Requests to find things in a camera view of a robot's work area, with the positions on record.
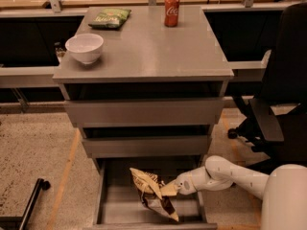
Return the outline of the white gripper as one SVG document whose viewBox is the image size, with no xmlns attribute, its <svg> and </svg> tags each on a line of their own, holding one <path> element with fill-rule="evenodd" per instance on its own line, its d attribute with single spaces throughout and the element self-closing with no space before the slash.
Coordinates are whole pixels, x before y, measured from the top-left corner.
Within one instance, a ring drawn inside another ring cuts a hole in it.
<svg viewBox="0 0 307 230">
<path fill-rule="evenodd" d="M 160 188 L 162 196 L 190 195 L 207 188 L 210 175 L 205 167 L 181 173 L 176 180 Z"/>
</svg>

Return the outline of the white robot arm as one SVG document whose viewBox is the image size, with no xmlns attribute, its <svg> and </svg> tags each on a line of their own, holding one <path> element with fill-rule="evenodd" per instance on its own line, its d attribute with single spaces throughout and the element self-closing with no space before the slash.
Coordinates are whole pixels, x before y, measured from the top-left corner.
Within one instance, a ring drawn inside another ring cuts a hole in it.
<svg viewBox="0 0 307 230">
<path fill-rule="evenodd" d="M 161 188 L 164 196 L 219 191 L 236 184 L 262 200 L 260 230 L 307 230 L 307 168 L 297 164 L 271 173 L 235 165 L 217 155 Z"/>
</svg>

